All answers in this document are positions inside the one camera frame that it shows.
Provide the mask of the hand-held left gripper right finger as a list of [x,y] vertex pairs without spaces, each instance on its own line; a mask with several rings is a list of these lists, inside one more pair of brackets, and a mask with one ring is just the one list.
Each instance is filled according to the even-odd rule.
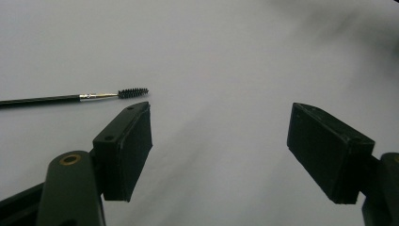
[[321,108],[294,103],[287,146],[327,197],[354,204],[375,142]]

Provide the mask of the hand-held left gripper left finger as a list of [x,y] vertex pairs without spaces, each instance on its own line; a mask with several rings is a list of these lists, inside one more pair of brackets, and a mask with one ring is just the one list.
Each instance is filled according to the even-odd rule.
[[129,105],[93,139],[92,158],[106,201],[129,202],[152,148],[151,106]]

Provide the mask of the black pen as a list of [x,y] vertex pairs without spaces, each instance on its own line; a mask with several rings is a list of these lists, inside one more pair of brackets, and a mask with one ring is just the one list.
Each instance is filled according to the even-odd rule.
[[144,96],[149,93],[146,88],[123,89],[117,93],[87,93],[87,94],[73,94],[40,98],[28,98],[17,100],[0,101],[0,108],[24,107],[32,105],[55,105],[55,104],[70,104],[81,103],[92,100],[102,100],[108,98],[131,99],[135,97]]

